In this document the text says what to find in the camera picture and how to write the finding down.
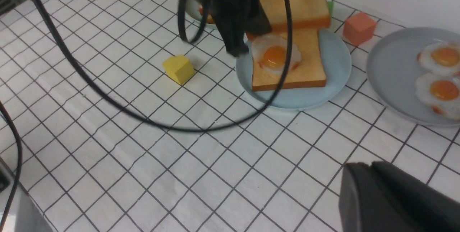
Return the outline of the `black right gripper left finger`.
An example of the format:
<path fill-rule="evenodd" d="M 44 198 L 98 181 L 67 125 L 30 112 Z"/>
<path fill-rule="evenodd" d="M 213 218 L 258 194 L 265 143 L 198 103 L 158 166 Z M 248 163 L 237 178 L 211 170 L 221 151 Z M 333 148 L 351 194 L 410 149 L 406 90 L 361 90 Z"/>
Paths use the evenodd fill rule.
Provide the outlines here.
<path fill-rule="evenodd" d="M 370 166 L 363 163 L 345 165 L 339 199 L 344 232 L 403 231 L 403 220 L 381 186 Z"/>

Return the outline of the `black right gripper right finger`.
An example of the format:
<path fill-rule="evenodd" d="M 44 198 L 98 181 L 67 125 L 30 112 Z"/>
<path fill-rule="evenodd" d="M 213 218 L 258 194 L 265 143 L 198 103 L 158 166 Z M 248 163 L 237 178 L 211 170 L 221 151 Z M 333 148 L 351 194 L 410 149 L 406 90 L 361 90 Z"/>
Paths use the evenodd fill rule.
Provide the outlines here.
<path fill-rule="evenodd" d="M 386 162 L 371 169 L 403 213 L 427 232 L 458 232 L 459 202 Z"/>

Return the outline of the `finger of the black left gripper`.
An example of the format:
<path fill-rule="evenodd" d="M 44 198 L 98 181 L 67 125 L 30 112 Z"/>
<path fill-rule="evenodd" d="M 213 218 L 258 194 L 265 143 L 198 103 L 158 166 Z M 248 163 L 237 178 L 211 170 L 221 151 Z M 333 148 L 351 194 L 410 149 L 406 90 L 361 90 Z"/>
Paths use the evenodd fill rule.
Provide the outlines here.
<path fill-rule="evenodd" d="M 247 19 L 244 30 L 254 36 L 263 36 L 272 32 L 268 17 L 260 3 L 260 0 L 249 0 Z"/>
<path fill-rule="evenodd" d="M 216 27 L 224 41 L 226 52 L 234 57 L 249 52 L 244 42 L 244 33 L 248 21 L 246 10 L 235 10 L 220 6 L 216 11 Z"/>

